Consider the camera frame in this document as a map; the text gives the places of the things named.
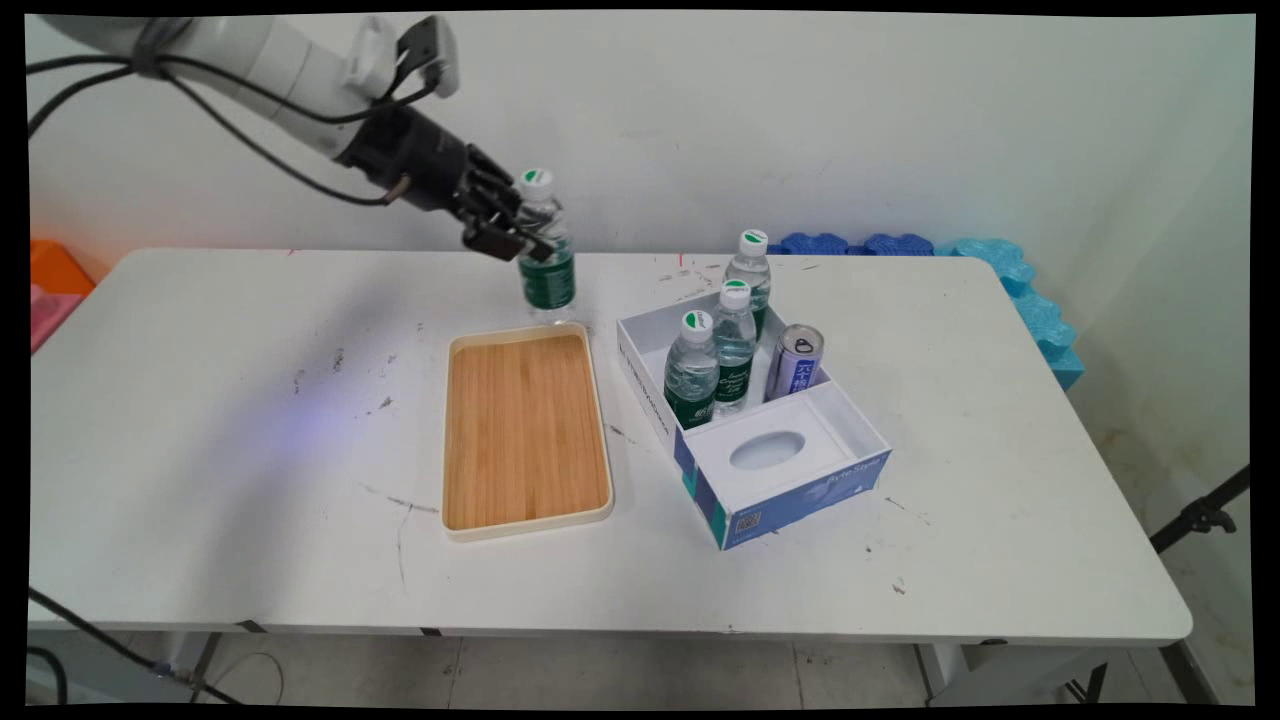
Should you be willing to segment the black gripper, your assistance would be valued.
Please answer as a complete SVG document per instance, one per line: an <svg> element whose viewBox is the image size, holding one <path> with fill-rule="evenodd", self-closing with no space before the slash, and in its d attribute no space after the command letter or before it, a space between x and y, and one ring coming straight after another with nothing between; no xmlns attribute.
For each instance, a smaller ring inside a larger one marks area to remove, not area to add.
<svg viewBox="0 0 1280 720"><path fill-rule="evenodd" d="M512 174L412 106L362 120L338 163L387 192L401 187L396 199L424 211L480 217L493 208L517 213L522 202ZM550 241L503 218L463 220L462 242L503 263L521 256L544 263L556 254Z"/></svg>

